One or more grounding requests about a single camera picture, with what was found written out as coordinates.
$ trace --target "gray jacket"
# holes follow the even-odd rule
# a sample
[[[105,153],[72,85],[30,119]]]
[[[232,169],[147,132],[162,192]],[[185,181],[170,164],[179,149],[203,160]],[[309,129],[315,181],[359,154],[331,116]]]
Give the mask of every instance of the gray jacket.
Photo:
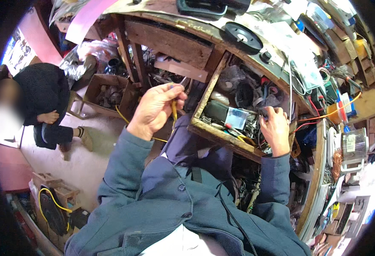
[[[124,129],[110,157],[98,190],[97,207],[88,224],[65,245],[66,255],[138,255],[183,224],[195,233],[215,238],[229,255],[252,255],[247,239],[222,206],[252,241],[258,255],[310,255],[290,224],[289,156],[262,158],[261,193],[253,214],[236,208],[224,185],[205,170],[202,183],[192,181],[187,167],[158,157],[144,169],[153,141]]]

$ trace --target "man's right hand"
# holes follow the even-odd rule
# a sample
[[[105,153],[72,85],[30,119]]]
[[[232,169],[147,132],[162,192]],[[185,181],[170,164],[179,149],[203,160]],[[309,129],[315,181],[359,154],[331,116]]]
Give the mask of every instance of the man's right hand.
[[[134,136],[149,141],[161,129],[172,113],[171,102],[182,109],[188,96],[180,84],[162,84],[150,88],[140,100],[127,130]]]
[[[49,113],[41,114],[37,116],[37,121],[42,123],[47,123],[49,125],[55,123],[56,120],[58,120],[59,114],[57,113],[57,110],[54,110]]]
[[[261,116],[260,129],[267,143],[272,147],[273,156],[277,157],[288,154],[290,152],[288,142],[290,121],[287,120],[287,113],[283,112],[282,108],[275,110],[271,106],[265,107],[265,110],[267,111],[269,120],[265,121]]]

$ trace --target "sticker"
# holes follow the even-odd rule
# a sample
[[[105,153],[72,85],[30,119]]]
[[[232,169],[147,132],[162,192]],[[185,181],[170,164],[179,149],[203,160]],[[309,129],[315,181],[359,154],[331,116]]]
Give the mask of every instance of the sticker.
[[[356,136],[350,134],[347,136],[347,152],[354,152],[356,150]]]

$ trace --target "foot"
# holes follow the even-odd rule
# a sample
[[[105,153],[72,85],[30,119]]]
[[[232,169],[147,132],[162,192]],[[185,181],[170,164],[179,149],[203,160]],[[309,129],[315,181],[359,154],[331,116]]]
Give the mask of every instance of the foot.
[[[70,145],[69,144],[58,144],[58,149],[61,152],[62,159],[64,161],[69,161]]]
[[[92,139],[89,135],[88,131],[82,127],[78,126],[79,129],[79,137],[81,138],[82,144],[90,151],[92,152]]]

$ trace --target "jacket button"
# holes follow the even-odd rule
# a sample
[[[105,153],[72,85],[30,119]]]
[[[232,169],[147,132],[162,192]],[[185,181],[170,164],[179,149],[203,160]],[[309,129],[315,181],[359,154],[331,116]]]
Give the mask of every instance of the jacket button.
[[[184,192],[185,189],[186,189],[186,187],[185,187],[185,185],[183,185],[183,184],[181,184],[181,185],[178,186],[178,190],[179,190],[180,192]]]
[[[182,218],[189,218],[192,216],[192,213],[191,212],[187,212],[187,213],[184,213],[181,217]]]

